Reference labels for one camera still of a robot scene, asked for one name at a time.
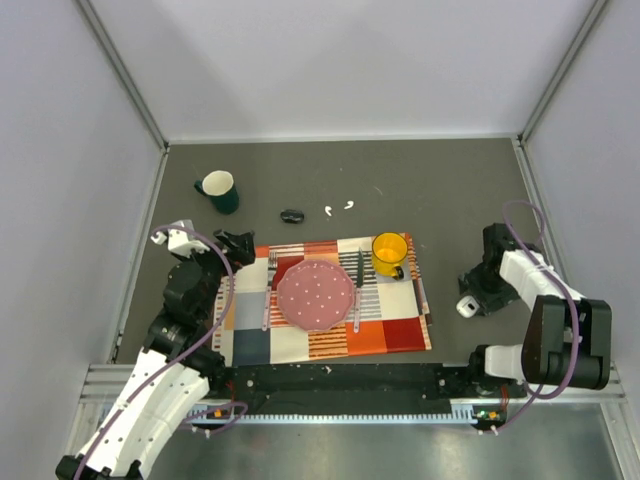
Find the dark green mug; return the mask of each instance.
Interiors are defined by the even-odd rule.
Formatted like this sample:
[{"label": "dark green mug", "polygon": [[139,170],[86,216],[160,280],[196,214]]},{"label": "dark green mug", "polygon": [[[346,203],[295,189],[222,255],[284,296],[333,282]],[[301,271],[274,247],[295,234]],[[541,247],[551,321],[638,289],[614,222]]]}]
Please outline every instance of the dark green mug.
[{"label": "dark green mug", "polygon": [[224,215],[235,212],[240,206],[233,175],[224,170],[216,170],[204,177],[204,180],[197,180],[193,188],[207,197],[216,210]]}]

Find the pink plate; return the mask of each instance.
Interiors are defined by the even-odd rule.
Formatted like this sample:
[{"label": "pink plate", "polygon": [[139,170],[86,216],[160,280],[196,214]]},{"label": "pink plate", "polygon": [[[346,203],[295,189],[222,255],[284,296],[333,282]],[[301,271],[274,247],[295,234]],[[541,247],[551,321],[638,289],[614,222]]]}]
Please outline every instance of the pink plate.
[{"label": "pink plate", "polygon": [[278,285],[278,307],[287,322],[308,332],[344,322],[353,306],[353,281],[327,260],[303,260]]}]

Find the gray tabletop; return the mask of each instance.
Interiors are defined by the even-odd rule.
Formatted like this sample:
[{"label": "gray tabletop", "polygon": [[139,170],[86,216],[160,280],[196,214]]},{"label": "gray tabletop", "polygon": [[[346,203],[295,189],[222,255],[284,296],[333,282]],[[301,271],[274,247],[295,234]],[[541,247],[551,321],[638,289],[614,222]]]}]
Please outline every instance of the gray tabletop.
[{"label": "gray tabletop", "polygon": [[[229,216],[193,189],[218,169],[233,174],[240,194],[240,208]],[[185,145],[171,147],[152,226],[188,218],[206,234],[255,230],[257,245],[409,232],[433,316],[433,349],[335,362],[463,363],[479,344],[524,337],[529,312],[522,302],[472,319],[460,317],[455,304],[458,275],[481,260],[482,229],[501,221],[503,202],[526,197],[508,139]],[[354,206],[344,210],[348,201]],[[304,211],[306,221],[284,224],[286,208]],[[525,238],[535,238],[531,212],[516,209],[513,220]],[[166,248],[147,244],[119,363],[134,362],[175,263]]]}]

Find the mug handle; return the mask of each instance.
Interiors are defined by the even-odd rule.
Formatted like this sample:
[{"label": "mug handle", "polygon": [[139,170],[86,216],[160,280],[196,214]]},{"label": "mug handle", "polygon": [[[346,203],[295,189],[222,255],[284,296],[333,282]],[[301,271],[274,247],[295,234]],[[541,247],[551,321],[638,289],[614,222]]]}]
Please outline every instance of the mug handle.
[{"label": "mug handle", "polygon": [[198,192],[200,195],[204,195],[205,197],[207,196],[207,194],[204,193],[204,190],[202,189],[202,180],[196,180],[193,184],[193,188],[195,188],[196,192]]},{"label": "mug handle", "polygon": [[402,280],[404,278],[404,270],[402,270],[402,267],[394,267],[394,268],[395,268],[395,273],[393,274],[393,279]]}]

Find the placemat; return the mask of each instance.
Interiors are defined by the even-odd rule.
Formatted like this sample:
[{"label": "placemat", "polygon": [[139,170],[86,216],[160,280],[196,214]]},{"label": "placemat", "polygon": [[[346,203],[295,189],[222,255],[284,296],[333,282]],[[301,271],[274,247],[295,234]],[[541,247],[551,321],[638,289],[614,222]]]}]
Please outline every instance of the placemat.
[{"label": "placemat", "polygon": [[[407,239],[409,254],[403,265],[405,278],[399,281],[373,269],[371,245],[375,237],[256,248],[255,263],[235,276],[236,295],[227,318],[214,333],[213,350],[224,355],[227,366],[431,350],[427,329],[431,315],[413,240],[408,233],[401,235]],[[360,248],[365,273],[360,332],[353,331],[353,310],[345,323],[327,332],[307,333],[290,325],[277,305],[278,283],[287,269],[305,259],[324,259],[342,266],[355,282]],[[270,251],[277,252],[278,270],[271,293],[271,328],[262,331]],[[216,298],[216,316],[228,292],[229,279],[225,277]]]}]

